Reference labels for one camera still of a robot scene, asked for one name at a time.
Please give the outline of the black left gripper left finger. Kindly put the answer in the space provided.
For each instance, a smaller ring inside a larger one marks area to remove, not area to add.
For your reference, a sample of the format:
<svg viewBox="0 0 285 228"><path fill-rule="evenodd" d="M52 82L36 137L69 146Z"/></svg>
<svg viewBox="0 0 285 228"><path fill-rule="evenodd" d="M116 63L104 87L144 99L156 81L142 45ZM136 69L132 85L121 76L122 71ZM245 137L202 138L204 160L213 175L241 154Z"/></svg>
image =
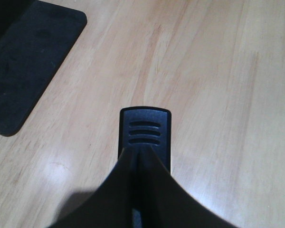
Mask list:
<svg viewBox="0 0 285 228"><path fill-rule="evenodd" d="M116 165L99 188L52 228L132 228L133 208L139 205L138 147L123 149Z"/></svg>

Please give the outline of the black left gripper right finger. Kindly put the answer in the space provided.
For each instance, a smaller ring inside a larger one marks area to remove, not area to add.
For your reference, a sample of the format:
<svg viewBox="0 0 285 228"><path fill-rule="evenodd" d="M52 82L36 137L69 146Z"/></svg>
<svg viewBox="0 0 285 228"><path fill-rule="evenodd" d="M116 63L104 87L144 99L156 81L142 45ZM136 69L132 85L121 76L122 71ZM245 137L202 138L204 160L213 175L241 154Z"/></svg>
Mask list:
<svg viewBox="0 0 285 228"><path fill-rule="evenodd" d="M192 198L147 146L139 148L139 190L144 228L233 227Z"/></svg>

